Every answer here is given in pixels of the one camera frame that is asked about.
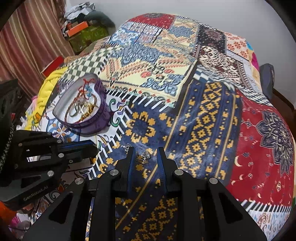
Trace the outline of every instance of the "bed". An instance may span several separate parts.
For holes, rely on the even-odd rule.
[[[218,178],[268,240],[279,232],[293,207],[295,142],[262,94],[256,55],[245,39],[190,18],[149,13],[66,65],[36,129],[64,142],[91,139],[99,154],[68,166],[59,187],[36,201],[31,223],[74,179],[100,177],[132,145],[151,158],[137,162],[131,196],[116,198],[116,237],[174,240],[177,202],[163,197],[155,156],[163,146],[193,177]],[[52,111],[88,73],[102,80],[114,115],[103,131],[84,136]]]

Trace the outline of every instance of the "black metal bracket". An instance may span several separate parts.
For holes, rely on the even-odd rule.
[[[23,241],[39,241],[40,237],[43,241],[85,240],[92,197],[95,199],[89,240],[115,240],[115,197],[127,196],[135,157],[136,152],[130,147],[116,169],[90,181],[75,179],[28,229]]]
[[[39,241],[40,237],[43,241],[83,241],[92,197],[89,241],[115,241],[115,197],[127,197],[134,161],[135,149],[130,147],[127,157],[100,178],[77,178],[26,232],[23,241]],[[166,158],[162,147],[157,151],[157,163],[166,195],[178,198],[177,241],[202,240],[198,197],[206,241],[266,241],[265,234],[218,179],[193,178]]]
[[[90,141],[63,143],[51,133],[15,131],[0,174],[0,201],[11,210],[19,210],[56,188],[69,163],[98,153]],[[42,156],[39,161],[28,157]]]
[[[163,184],[168,197],[178,198],[177,241],[201,241],[200,205],[205,221],[207,241],[267,240],[246,210],[214,177],[202,180],[178,169],[175,161],[157,150],[157,163],[163,166]]]

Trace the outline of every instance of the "pile of clothes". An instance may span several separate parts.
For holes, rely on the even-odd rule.
[[[70,28],[87,21],[90,25],[102,25],[107,28],[115,27],[114,23],[104,13],[95,10],[95,4],[90,2],[80,3],[70,8],[64,14],[65,23],[61,26],[64,37],[68,37]]]

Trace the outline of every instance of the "gray fabric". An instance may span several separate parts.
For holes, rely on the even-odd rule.
[[[274,86],[274,67],[271,64],[260,66],[260,82],[263,94],[271,100]]]
[[[105,27],[111,28],[114,27],[114,23],[108,18],[104,13],[100,11],[92,11],[88,15],[85,15],[83,18],[84,21],[97,20],[99,23]]]

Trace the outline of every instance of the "checkered fabric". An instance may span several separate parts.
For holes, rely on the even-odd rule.
[[[109,55],[122,46],[114,46],[97,50],[87,56],[81,57],[69,64],[67,71],[61,76],[60,86],[68,86],[71,82],[85,74],[99,75],[107,63]]]
[[[259,104],[273,106],[269,102],[269,100],[266,98],[266,96],[262,94],[260,91],[258,91],[258,88],[256,86],[249,85],[249,87],[246,88],[246,86],[241,86],[237,83],[233,83],[231,80],[220,77],[219,75],[206,69],[202,65],[197,66],[197,69],[195,71],[193,78],[202,83],[215,82],[215,81],[227,81],[228,83],[231,83],[236,88],[238,88],[239,91],[242,92],[248,99],[255,101],[256,103],[259,103]]]

